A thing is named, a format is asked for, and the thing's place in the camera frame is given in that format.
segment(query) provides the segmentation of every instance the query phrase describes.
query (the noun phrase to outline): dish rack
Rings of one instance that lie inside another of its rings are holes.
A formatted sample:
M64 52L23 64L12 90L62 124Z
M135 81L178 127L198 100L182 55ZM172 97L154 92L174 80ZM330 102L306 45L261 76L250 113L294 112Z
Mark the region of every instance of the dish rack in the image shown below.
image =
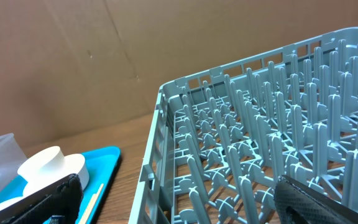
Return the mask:
M358 212L358 27L162 85L129 223L264 223L282 174Z

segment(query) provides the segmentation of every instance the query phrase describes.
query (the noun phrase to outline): wooden table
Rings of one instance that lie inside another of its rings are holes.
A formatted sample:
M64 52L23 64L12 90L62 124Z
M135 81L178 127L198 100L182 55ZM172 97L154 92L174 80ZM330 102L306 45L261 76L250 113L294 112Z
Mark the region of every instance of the wooden table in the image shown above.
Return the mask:
M50 146L60 146L65 155L106 146L119 147L121 149L122 163L109 191L106 203L103 205L98 223L128 223L151 121L152 115L150 114L107 128L96 129L76 136L26 148L23 151L26 156L29 157ZM263 169L266 175L272 177L271 168L263 167ZM177 170L179 175L190 173L187 166L180 166ZM209 189L210 183L206 182L205 184L207 189ZM256 192L256 190L266 190L267 188L263 185L256 184L253 186L253 189L254 192ZM228 196L233 195L230 194L230 191L221 189L213 195L213 200L216 198L226 198ZM187 195L178 197L178 208L180 210L191 208L191 203ZM235 209L239 212L240 216L245 216L241 203L236 205ZM208 207L207 210L213 223L216 223L218 212ZM280 223L277 213L272 213L269 218L269 223ZM233 221L229 219L226 221L227 223L233 223Z

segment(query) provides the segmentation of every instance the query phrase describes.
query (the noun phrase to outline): blue plastic tray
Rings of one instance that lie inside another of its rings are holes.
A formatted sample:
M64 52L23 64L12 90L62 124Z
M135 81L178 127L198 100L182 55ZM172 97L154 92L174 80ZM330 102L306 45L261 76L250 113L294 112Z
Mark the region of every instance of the blue plastic tray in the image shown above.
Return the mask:
M89 172L89 183L84 191L84 197L81 202L80 212L76 223L80 221L92 195L98 191L101 184L104 184L101 195L96 201L93 211L87 221L87 223L91 223L95 212L98 211L100 201L103 199L103 194L106 192L106 187L109 187L108 183L112 177L114 168L118 164L121 152L118 147L109 146L84 152L82 155L85 157L86 168ZM27 182L21 176L17 176L13 179L12 182L0 192L0 203L14 197L22 196L26 183Z

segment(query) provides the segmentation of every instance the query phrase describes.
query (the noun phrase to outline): cardboard backdrop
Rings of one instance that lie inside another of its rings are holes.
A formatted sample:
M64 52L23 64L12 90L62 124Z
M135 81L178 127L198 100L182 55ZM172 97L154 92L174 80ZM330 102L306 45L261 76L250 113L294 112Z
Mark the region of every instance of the cardboard backdrop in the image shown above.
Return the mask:
M0 0L0 135L127 121L167 81L350 26L358 1Z

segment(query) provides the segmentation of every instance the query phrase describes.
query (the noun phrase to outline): chopstick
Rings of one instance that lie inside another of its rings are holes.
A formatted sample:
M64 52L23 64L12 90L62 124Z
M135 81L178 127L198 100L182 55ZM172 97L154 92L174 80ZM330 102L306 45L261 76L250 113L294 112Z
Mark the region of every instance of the chopstick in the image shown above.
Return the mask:
M80 221L78 222L78 224L85 224L88 221L90 214L93 210L93 207L99 198L100 192L102 191L103 185L104 184L101 184L98 192L96 194L92 195L91 200L89 200L88 206L86 206L84 214L82 214L82 217L81 217Z

